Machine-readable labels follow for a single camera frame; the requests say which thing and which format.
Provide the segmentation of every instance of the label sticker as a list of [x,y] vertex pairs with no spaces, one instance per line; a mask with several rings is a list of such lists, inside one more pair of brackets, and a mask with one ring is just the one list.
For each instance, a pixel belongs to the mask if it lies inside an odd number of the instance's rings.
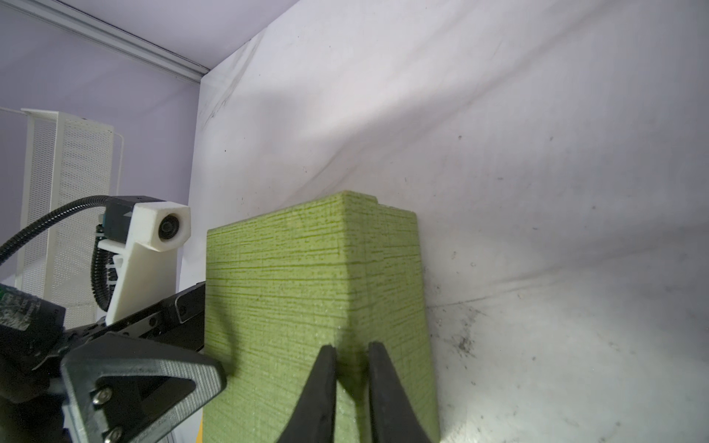
[[26,331],[40,304],[39,298],[0,284],[0,325]]

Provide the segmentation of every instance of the metal screw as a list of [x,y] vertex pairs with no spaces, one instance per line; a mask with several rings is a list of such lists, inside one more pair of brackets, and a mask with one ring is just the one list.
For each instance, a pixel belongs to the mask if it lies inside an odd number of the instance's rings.
[[94,397],[91,399],[91,402],[96,406],[101,406],[105,402],[109,401],[111,399],[112,395],[113,395],[113,389],[111,389],[110,386],[107,386],[105,388],[100,389],[98,392],[96,392],[94,394]]
[[114,427],[106,436],[104,437],[104,443],[116,443],[123,436],[123,428],[120,426]]

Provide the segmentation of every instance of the textured foam surface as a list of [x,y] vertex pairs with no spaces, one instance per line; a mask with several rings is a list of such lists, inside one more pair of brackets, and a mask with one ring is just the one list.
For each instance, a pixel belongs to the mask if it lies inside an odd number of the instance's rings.
[[440,440],[416,215],[342,192],[209,231],[206,353],[229,373],[204,441],[276,441],[315,357],[337,347],[335,441],[369,441],[367,344],[386,345]]

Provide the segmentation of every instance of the ceiling trim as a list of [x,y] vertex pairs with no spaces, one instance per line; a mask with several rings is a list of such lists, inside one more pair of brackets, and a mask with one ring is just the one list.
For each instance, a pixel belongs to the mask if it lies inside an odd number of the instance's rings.
[[56,0],[0,0],[2,4],[192,82],[199,83],[209,72],[209,68]]

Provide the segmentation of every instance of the orange object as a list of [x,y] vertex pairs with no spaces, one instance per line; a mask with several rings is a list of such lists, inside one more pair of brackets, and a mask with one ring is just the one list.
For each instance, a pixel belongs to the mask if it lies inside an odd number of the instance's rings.
[[199,420],[199,431],[197,432],[197,441],[195,443],[202,443],[202,423],[203,420]]

